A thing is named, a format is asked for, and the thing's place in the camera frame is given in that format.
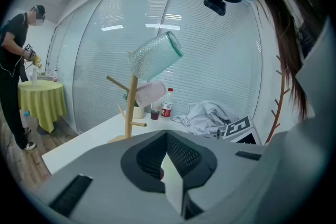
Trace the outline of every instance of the bottle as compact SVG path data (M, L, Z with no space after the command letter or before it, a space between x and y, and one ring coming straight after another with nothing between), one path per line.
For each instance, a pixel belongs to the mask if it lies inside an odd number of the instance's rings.
M162 102L161 116L164 119L170 119L173 107L173 88L168 88L168 93L165 95Z
M55 69L53 82L57 82L57 69Z

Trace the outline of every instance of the white cloth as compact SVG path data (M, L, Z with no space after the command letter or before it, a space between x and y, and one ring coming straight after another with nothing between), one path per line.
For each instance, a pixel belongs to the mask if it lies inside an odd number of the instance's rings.
M198 104L189 104L186 115L172 117L173 121L182 123L188 132L201 135L217 133L220 126L238 120L233 110L216 101L202 101Z

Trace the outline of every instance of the man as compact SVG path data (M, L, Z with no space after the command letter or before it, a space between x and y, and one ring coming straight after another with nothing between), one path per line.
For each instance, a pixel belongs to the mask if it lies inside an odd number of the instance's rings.
M34 142L27 140L22 127L18 106L17 85L22 58L32 61L36 53L24 50L28 26L44 22L45 9L36 5L24 14L16 15L0 30L0 101L7 124L14 135L16 144L23 150L32 150Z

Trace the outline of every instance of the black device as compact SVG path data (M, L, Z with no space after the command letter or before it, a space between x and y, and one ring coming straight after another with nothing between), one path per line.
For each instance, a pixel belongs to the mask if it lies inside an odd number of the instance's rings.
M223 0L204 0L204 5L212 9L220 16L224 16L226 12L226 4Z

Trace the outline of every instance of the round table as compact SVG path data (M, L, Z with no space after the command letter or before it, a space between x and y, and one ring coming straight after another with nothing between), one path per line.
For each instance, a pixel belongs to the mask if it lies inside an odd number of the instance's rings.
M18 98L19 108L29 111L48 133L54 130L53 122L57 121L57 116L67 113L63 85L59 82L38 80L36 86L31 81L20 83Z

